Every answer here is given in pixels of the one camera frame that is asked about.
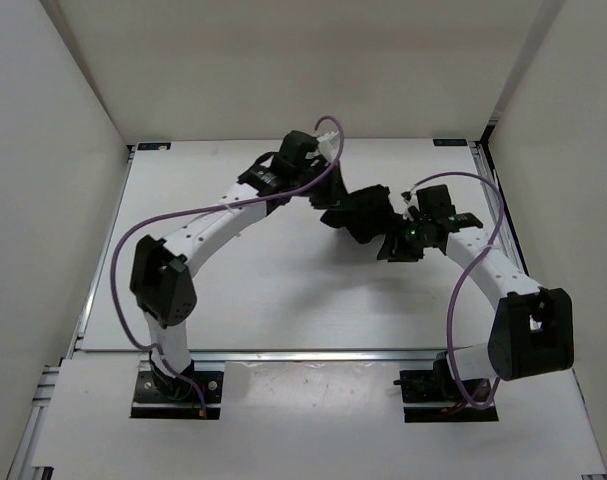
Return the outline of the black skirt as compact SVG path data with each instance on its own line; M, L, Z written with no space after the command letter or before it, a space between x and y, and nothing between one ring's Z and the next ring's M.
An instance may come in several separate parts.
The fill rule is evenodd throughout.
M389 195L389 188L381 184L349 192L340 166L333 168L305 193L314 209L324 211L320 218L323 224L333 229L346 229L359 244L391 233L402 221Z

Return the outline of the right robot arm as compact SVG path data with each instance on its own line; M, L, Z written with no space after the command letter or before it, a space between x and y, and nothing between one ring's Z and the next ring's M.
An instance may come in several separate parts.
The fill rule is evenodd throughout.
M386 235L378 258L417 262L426 248L439 249L463 268L494 310L485 343L460 349L448 343L446 366L432 375L438 396L459 397L469 380L512 381L573 366L570 296L543 287L492 247L478 218L463 213L402 219Z

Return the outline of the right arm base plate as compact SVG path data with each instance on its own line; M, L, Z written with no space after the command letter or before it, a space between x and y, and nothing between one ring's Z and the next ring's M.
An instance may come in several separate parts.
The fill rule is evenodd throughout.
M477 410L469 405L446 371L401 370L393 385L400 388L407 424L488 423L499 420L494 405Z

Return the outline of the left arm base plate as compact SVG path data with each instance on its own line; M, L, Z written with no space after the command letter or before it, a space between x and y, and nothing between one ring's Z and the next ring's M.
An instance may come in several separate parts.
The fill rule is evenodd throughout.
M206 403L203 410L200 397L194 389L179 381L175 393L158 388L153 372L140 370L136 377L130 408L132 419L218 420L224 385L223 371L195 371L192 380L199 386Z

